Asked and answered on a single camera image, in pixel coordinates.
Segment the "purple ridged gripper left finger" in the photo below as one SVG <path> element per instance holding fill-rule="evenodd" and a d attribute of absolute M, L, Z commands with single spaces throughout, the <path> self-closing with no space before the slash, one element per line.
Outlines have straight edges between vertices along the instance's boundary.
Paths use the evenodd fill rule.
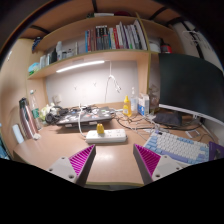
<path fill-rule="evenodd" d="M 93 160 L 95 145 L 91 145 L 70 157 L 60 157 L 47 171 L 77 185 L 85 185 Z"/>

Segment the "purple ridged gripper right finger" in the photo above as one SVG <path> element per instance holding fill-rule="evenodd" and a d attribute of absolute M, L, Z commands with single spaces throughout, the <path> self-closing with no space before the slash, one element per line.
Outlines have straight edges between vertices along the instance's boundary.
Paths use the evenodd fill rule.
<path fill-rule="evenodd" d="M 168 155 L 160 156 L 138 144 L 133 145 L 133 154 L 145 185 L 182 169 Z"/>

